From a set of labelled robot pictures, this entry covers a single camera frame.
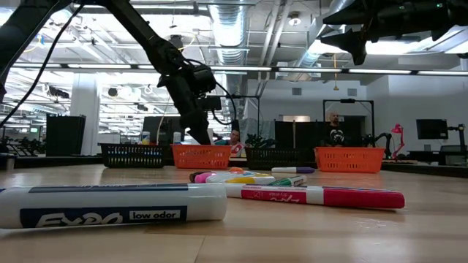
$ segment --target table surface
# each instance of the table surface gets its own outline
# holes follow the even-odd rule
[[[191,170],[17,169],[0,186],[184,183]],[[468,181],[317,172],[309,185],[402,191],[402,210],[229,199],[223,221],[0,229],[2,262],[468,262]]]

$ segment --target man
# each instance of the man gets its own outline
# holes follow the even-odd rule
[[[344,145],[343,128],[339,125],[339,114],[331,112],[328,115],[330,123],[325,127],[325,145],[341,147]]]
[[[215,142],[215,145],[231,145],[231,156],[240,157],[244,145],[241,143],[241,133],[238,130],[233,129],[230,134],[229,140],[220,140]]]

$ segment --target yellow marker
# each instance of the yellow marker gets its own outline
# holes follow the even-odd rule
[[[275,181],[273,176],[254,176],[254,177],[243,177],[233,178],[226,180],[225,183],[255,183],[261,185],[267,185]]]

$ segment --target orange basket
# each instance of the orange basket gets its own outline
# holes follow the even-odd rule
[[[231,155],[230,146],[173,145],[177,168],[226,169]]]
[[[379,172],[384,148],[317,147],[322,172]]]

